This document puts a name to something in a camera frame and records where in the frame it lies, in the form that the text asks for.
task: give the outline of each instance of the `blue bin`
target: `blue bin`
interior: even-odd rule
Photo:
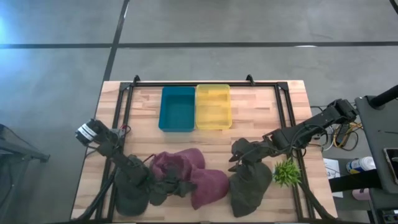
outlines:
[[[164,87],[159,128],[164,132],[190,132],[195,127],[195,88]]]

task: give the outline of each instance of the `plastic bin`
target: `plastic bin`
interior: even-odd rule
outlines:
[[[228,129],[232,125],[229,85],[198,85],[198,129]]]
[[[164,132],[190,132],[195,127],[195,88],[164,87],[159,128]]]

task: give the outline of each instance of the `maroon cloth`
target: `maroon cloth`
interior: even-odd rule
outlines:
[[[228,193],[228,177],[220,170],[206,170],[205,158],[199,149],[186,149],[177,153],[162,152],[154,157],[152,171],[162,179],[169,168],[177,168],[180,178],[197,185],[192,192],[191,204],[196,210],[215,202]]]

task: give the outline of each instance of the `wooden table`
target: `wooden table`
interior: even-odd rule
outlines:
[[[104,82],[98,103],[96,119],[111,127],[116,98],[120,82]],[[288,81],[290,97],[297,123],[312,116],[310,105],[301,80]],[[231,145],[239,138],[249,141],[261,141],[261,136],[280,127],[279,113],[275,102],[275,91],[271,87],[231,87],[231,107],[233,124],[227,130],[194,130],[191,133],[164,133],[158,128],[161,87],[135,87],[129,116],[132,131],[126,137],[124,152],[135,154],[145,159],[151,154],[163,151],[178,152],[191,147],[202,151],[207,169],[218,169],[230,176],[227,169]],[[287,108],[282,94],[287,124]],[[122,123],[125,102],[119,124]],[[263,159],[271,170],[276,162],[286,156]],[[327,211],[336,216],[335,204],[331,194],[326,169],[319,147],[308,147],[304,157],[310,188]],[[104,168],[105,158],[94,153],[85,159],[81,179],[73,207],[72,218],[78,217],[98,193]],[[305,199],[300,194],[305,213]],[[105,201],[104,216],[108,211]],[[271,183],[264,194],[258,209],[245,217],[233,217],[229,204],[229,195],[225,198],[194,210],[190,205],[190,196],[180,198],[170,196],[161,206],[148,205],[146,212],[138,217],[124,217],[115,211],[114,222],[294,222],[297,220],[292,189],[280,188]]]

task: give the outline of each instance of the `yellow bin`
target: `yellow bin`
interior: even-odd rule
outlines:
[[[232,125],[229,85],[197,85],[198,129],[228,129]]]

